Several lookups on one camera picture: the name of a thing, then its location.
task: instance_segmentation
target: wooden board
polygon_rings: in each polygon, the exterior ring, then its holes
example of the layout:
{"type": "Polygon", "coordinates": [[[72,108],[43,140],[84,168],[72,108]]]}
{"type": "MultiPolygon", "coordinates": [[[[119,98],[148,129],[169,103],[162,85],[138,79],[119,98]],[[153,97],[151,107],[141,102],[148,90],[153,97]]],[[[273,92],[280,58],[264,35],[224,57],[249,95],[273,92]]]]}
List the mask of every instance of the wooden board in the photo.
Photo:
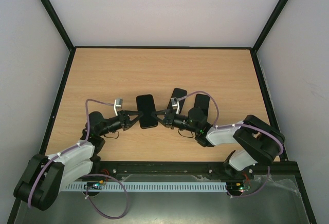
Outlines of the wooden board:
{"type": "MultiPolygon", "coordinates": [[[[268,122],[249,50],[215,49],[90,49],[76,51],[46,154],[76,143],[86,123],[84,102],[93,98],[136,110],[136,96],[152,94],[157,110],[165,109],[175,87],[210,93],[220,108],[218,125],[254,114],[268,122]]],[[[193,107],[186,99],[182,114],[193,107]]],[[[112,107],[90,103],[89,111],[113,117],[112,107]]],[[[216,116],[210,104],[208,122],[216,116]]],[[[158,125],[141,129],[139,123],[106,139],[99,154],[105,161],[224,161],[238,144],[204,148],[177,130],[158,125]]]]}

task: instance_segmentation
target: purple cable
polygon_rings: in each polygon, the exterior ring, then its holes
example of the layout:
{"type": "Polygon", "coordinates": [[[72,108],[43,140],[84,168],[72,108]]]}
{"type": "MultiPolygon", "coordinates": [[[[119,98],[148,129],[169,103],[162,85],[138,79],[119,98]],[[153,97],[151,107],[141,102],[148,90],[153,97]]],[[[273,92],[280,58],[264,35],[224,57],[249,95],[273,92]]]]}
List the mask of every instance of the purple cable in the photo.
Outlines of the purple cable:
{"type": "Polygon", "coordinates": [[[108,105],[108,106],[114,106],[113,103],[101,102],[101,101],[97,101],[95,99],[87,99],[86,100],[86,104],[85,104],[86,105],[86,114],[87,114],[87,134],[86,134],[86,138],[89,138],[89,134],[90,134],[90,121],[89,121],[89,111],[88,111],[88,102],[89,101],[97,102],[97,103],[108,105]]]}
{"type": "MultiPolygon", "coordinates": [[[[88,111],[88,102],[89,102],[89,101],[97,102],[97,103],[104,104],[104,105],[114,106],[114,104],[112,104],[112,103],[100,102],[100,101],[97,101],[97,100],[94,100],[94,99],[87,99],[87,100],[86,100],[86,103],[85,103],[85,105],[86,105],[86,115],[87,115],[87,134],[86,134],[86,139],[89,138],[89,134],[90,134],[90,121],[89,121],[89,111],[88,111]]],[[[80,143],[80,146],[83,145],[83,144],[86,143],[86,142],[87,142],[87,140],[84,140],[82,143],[80,143]]],[[[76,148],[76,147],[79,147],[79,145],[75,144],[75,145],[73,145],[72,147],[67,148],[67,149],[61,151],[59,154],[60,154],[60,155],[64,155],[65,153],[67,153],[67,152],[73,150],[73,149],[76,148]]],[[[37,178],[35,179],[35,182],[34,182],[32,188],[31,188],[31,191],[30,191],[30,195],[29,195],[29,197],[28,197],[28,199],[27,199],[27,206],[28,206],[28,208],[30,208],[30,209],[32,208],[32,204],[31,204],[31,202],[32,202],[32,196],[33,196],[33,194],[34,194],[34,192],[35,192],[35,188],[36,188],[36,186],[38,185],[38,183],[39,183],[41,177],[43,176],[43,174],[45,173],[45,171],[47,170],[47,168],[51,165],[51,163],[52,163],[53,161],[55,161],[57,158],[59,158],[58,154],[55,155],[53,158],[51,158],[51,159],[46,163],[46,165],[41,169],[40,173],[38,174],[37,178]]]]}
{"type": "MultiPolygon", "coordinates": [[[[273,136],[271,133],[268,133],[262,129],[259,129],[258,127],[255,127],[255,126],[252,126],[252,125],[246,125],[246,124],[234,124],[234,126],[236,127],[239,127],[239,126],[243,126],[243,127],[246,127],[246,128],[250,128],[250,129],[253,129],[253,130],[256,130],[257,132],[260,132],[264,135],[266,135],[267,137],[270,137],[271,139],[273,139],[277,144],[278,146],[280,147],[280,151],[278,153],[278,155],[281,155],[283,153],[283,146],[282,146],[282,143],[275,137],[273,136]]],[[[218,126],[216,127],[217,130],[220,130],[220,129],[227,129],[227,128],[232,128],[233,125],[223,125],[223,126],[218,126]]]]}
{"type": "Polygon", "coordinates": [[[212,100],[212,102],[215,104],[215,107],[216,107],[216,110],[217,110],[217,116],[216,116],[216,119],[215,119],[215,121],[214,121],[214,125],[213,125],[213,126],[216,127],[216,123],[217,123],[217,121],[218,121],[218,118],[220,117],[220,110],[219,110],[219,108],[218,108],[218,106],[217,106],[216,101],[213,99],[213,97],[212,97],[211,95],[209,95],[208,93],[206,93],[206,92],[204,92],[204,91],[202,91],[202,90],[198,90],[198,91],[192,92],[192,93],[190,93],[190,94],[188,94],[188,95],[186,95],[186,96],[184,96],[184,97],[177,98],[177,101],[184,100],[184,99],[186,99],[187,97],[192,96],[192,95],[197,94],[197,93],[203,93],[203,94],[209,96],[210,99],[212,100]]]}
{"type": "Polygon", "coordinates": [[[96,210],[96,212],[98,214],[100,214],[101,216],[103,216],[103,217],[105,217],[107,219],[111,219],[111,220],[117,220],[117,219],[120,219],[123,216],[125,216],[128,213],[128,209],[129,209],[129,205],[130,205],[130,200],[129,200],[128,192],[127,192],[126,188],[124,187],[124,185],[119,180],[117,180],[116,178],[114,178],[114,177],[112,177],[110,175],[106,175],[106,174],[87,174],[87,175],[84,175],[83,177],[90,177],[90,176],[101,176],[101,177],[106,177],[106,178],[109,178],[109,179],[114,180],[115,182],[119,183],[119,185],[121,185],[121,187],[122,187],[122,189],[123,189],[123,191],[125,193],[125,197],[126,197],[126,205],[125,205],[125,209],[124,209],[123,213],[121,215],[119,215],[119,216],[113,217],[113,216],[109,216],[109,215],[104,214],[103,212],[101,212],[95,206],[95,204],[93,203],[93,201],[91,200],[91,198],[88,196],[88,190],[89,190],[89,188],[87,188],[87,190],[86,190],[87,198],[88,198],[89,202],[93,205],[93,207],[96,210]]]}
{"type": "Polygon", "coordinates": [[[266,176],[266,180],[265,180],[264,184],[263,184],[261,187],[259,187],[259,189],[258,189],[257,191],[255,191],[255,192],[253,192],[253,193],[250,193],[250,194],[248,194],[248,195],[243,195],[243,196],[233,196],[233,195],[231,195],[228,191],[227,191],[227,194],[228,194],[230,197],[232,197],[232,198],[251,197],[251,196],[257,194],[258,192],[260,192],[260,191],[265,187],[265,185],[266,185],[266,183],[267,183],[267,181],[268,181],[268,179],[269,179],[269,171],[270,171],[270,168],[269,168],[269,166],[268,166],[268,167],[267,167],[267,176],[266,176]]]}

